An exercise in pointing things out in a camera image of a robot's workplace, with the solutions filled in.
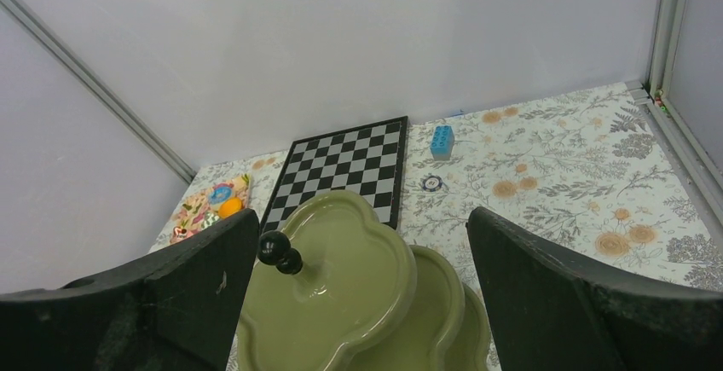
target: black and white checkered board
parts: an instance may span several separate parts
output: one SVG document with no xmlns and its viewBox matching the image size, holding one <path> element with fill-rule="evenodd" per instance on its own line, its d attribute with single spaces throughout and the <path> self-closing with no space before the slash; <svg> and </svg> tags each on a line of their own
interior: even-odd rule
<svg viewBox="0 0 723 371">
<path fill-rule="evenodd" d="M 407 117 L 295 141 L 263 214 L 262 232 L 278 229 L 316 194 L 347 189 L 366 199 L 381 223 L 399 218 Z"/>
</svg>

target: table surface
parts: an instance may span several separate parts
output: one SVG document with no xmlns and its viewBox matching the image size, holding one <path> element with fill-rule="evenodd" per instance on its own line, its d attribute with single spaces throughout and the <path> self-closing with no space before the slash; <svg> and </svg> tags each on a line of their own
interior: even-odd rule
<svg viewBox="0 0 723 371">
<path fill-rule="evenodd" d="M 450 160 L 431 157 L 437 125 L 454 130 Z M 186 195 L 249 172 L 261 217 L 286 152 L 205 166 Z M 430 175 L 442 189 L 422 190 Z M 723 291 L 723 257 L 625 84 L 410 125 L 398 233 L 440 252 L 481 296 L 464 225 L 477 206 L 620 269 Z M 500 369 L 494 344 L 488 365 Z"/>
</svg>

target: white panel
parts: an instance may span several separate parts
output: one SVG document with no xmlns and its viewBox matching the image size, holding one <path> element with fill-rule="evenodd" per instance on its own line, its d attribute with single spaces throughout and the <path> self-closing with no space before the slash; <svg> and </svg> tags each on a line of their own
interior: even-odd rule
<svg viewBox="0 0 723 371">
<path fill-rule="evenodd" d="M 0 293 L 143 256 L 186 185 L 0 9 Z"/>
<path fill-rule="evenodd" d="M 656 0 L 25 0 L 192 166 L 642 79 Z"/>
<path fill-rule="evenodd" d="M 668 99 L 723 169 L 723 9 L 721 0 L 687 0 Z"/>
</svg>

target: blue lego brick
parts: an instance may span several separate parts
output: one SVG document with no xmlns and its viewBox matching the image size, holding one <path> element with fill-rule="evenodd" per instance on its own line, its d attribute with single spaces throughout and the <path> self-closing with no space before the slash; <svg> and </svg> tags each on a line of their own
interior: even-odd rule
<svg viewBox="0 0 723 371">
<path fill-rule="evenodd" d="M 434 129 L 431 138 L 430 152 L 434 160 L 448 160 L 452 155 L 454 133 L 449 125 L 440 125 Z"/>
</svg>

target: orange ball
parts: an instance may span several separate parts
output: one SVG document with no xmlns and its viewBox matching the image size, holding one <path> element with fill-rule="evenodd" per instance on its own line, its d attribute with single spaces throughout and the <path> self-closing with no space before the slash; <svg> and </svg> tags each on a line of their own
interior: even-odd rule
<svg viewBox="0 0 723 371">
<path fill-rule="evenodd" d="M 218 208 L 218 216 L 221 217 L 221 219 L 225 219 L 226 217 L 229 217 L 234 213 L 239 212 L 243 208 L 244 202 L 241 199 L 231 198 L 223 202 L 221 204 L 221 207 Z"/>
</svg>

